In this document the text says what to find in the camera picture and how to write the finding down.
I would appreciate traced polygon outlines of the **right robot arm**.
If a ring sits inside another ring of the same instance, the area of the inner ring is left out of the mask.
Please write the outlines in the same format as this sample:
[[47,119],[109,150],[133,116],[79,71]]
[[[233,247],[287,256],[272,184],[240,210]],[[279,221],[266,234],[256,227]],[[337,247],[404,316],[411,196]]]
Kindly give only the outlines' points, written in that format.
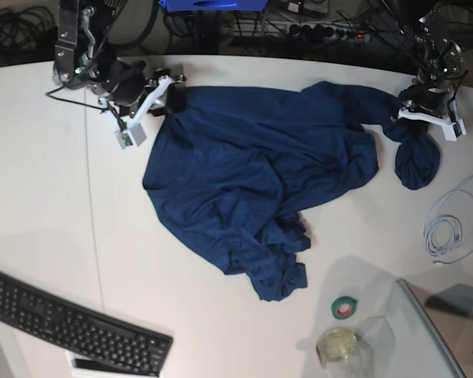
[[54,80],[47,92],[57,99],[61,90],[89,89],[99,97],[94,108],[117,120],[139,117],[139,109],[155,117],[186,107],[186,77],[171,69],[146,76],[145,61],[126,62],[119,53],[137,48],[151,33],[160,4],[152,2],[144,30],[133,41],[114,44],[109,36],[125,10],[126,1],[60,1],[58,39],[54,47]]

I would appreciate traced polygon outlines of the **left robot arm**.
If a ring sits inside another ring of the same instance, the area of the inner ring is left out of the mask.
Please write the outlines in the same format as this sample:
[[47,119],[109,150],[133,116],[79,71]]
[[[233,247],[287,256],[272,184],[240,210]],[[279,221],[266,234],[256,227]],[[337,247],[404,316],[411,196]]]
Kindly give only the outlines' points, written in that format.
[[412,40],[418,72],[412,85],[399,94],[404,108],[436,118],[457,118],[456,94],[467,70],[462,50],[450,37],[438,1],[411,4],[398,25]]

